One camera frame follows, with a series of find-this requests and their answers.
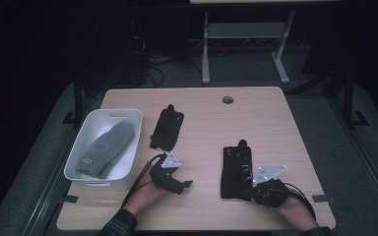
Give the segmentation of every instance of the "wooden table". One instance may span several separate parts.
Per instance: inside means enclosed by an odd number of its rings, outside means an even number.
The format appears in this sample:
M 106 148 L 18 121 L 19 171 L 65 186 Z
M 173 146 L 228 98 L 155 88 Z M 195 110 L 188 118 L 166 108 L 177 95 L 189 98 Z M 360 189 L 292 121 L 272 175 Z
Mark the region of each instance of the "wooden table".
M 233 103 L 222 102 L 231 96 Z M 139 171 L 162 150 L 149 148 L 161 111 L 173 104 L 185 117 L 174 148 L 182 166 L 177 180 L 193 180 L 182 195 L 171 195 L 139 217 L 137 230 L 282 230 L 290 227 L 274 212 L 254 202 L 220 197 L 222 149 L 246 140 L 258 166 L 287 165 L 278 176 L 302 190 L 321 225 L 335 227 L 324 195 L 280 88 L 143 88 L 114 89 L 101 108 L 137 108 L 143 113 Z M 62 230 L 100 229 L 120 208 L 127 191 L 85 191 L 72 184 L 57 226 Z

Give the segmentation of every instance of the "dark background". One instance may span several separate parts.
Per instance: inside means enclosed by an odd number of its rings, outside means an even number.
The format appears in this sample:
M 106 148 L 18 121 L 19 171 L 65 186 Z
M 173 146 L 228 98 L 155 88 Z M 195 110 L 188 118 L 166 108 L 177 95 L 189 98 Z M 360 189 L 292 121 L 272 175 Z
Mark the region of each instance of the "dark background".
M 85 78 L 89 96 L 139 85 L 144 58 L 130 49 L 130 31 L 147 37 L 153 51 L 176 52 L 185 48 L 187 38 L 202 37 L 199 12 L 181 12 L 179 21 L 173 20 L 173 11 L 161 13 L 161 18 L 147 12 L 135 32 L 129 29 L 130 15 L 94 11 L 90 2 L 0 0 L 0 203 L 54 103 L 76 76 Z M 101 2 L 114 6 L 120 1 Z M 378 1 L 354 2 L 319 9 L 318 14 L 299 9 L 289 40 L 313 42 L 306 73 L 321 74 L 344 58 L 354 59 L 354 78 L 378 107 Z M 178 54 L 187 56 L 184 50 Z

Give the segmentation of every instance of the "gray carpet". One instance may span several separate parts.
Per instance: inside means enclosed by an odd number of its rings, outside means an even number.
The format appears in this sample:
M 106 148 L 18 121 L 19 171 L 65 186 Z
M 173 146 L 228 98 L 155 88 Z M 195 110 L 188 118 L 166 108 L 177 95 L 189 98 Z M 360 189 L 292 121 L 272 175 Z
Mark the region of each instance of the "gray carpet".
M 268 53 L 273 47 L 263 44 L 225 57 L 211 57 L 210 87 L 277 86 L 289 90 L 313 78 L 313 75 L 301 74 L 309 46 L 289 44 L 283 62 L 291 82 L 283 85 Z M 192 63 L 169 62 L 156 66 L 164 72 L 162 85 L 166 88 L 200 87 L 200 59 L 197 56 L 191 58 Z M 152 73 L 159 81 L 160 74 L 155 70 Z M 142 88 L 152 85 L 147 80 Z M 341 104 L 341 98 L 325 98 L 322 94 L 325 85 L 323 82 L 302 94 L 287 95 L 286 99 L 322 187 L 330 198 L 337 221 L 335 232 L 378 236 L 378 193 L 350 139 L 349 129 L 335 109 Z M 69 86 L 54 106 L 0 207 L 0 236 L 95 234 L 60 231 L 55 225 L 60 198 L 70 183 L 62 171 L 54 169 L 63 166 L 78 132 L 73 125 L 62 124 L 67 112 L 74 110 L 73 98 L 73 87 Z M 87 112 L 98 108 L 102 98 L 103 93 L 95 99 L 84 97 Z M 354 130 L 378 168 L 378 111 L 367 92 L 359 87 L 355 87 L 354 109 L 361 111 L 369 122 L 369 126 Z M 274 232 L 274 235 L 297 235 L 297 232 Z

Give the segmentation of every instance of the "gray cloth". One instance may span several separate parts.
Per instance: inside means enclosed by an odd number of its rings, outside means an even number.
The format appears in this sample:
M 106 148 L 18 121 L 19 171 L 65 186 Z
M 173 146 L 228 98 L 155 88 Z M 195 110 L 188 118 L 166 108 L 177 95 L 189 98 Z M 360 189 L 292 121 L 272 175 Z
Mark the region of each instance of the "gray cloth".
M 134 127 L 131 123 L 123 121 L 116 124 L 91 144 L 89 150 L 78 161 L 75 169 L 97 177 L 103 167 L 124 149 L 133 136 Z

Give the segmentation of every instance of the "white plastic part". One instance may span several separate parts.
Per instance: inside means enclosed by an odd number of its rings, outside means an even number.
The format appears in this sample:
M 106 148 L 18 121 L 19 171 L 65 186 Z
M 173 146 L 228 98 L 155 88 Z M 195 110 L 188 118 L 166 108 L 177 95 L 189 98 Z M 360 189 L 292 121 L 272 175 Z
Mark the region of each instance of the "white plastic part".
M 286 165 L 277 165 L 277 166 L 266 166 L 266 167 L 259 167 L 258 175 L 255 179 L 253 179 L 254 184 L 260 184 L 266 181 L 269 181 L 272 178 L 275 178 L 282 172 L 287 170 Z
M 161 164 L 161 168 L 175 168 L 182 165 L 179 158 L 176 155 L 174 150 L 171 150 L 170 153 L 165 158 L 164 162 Z

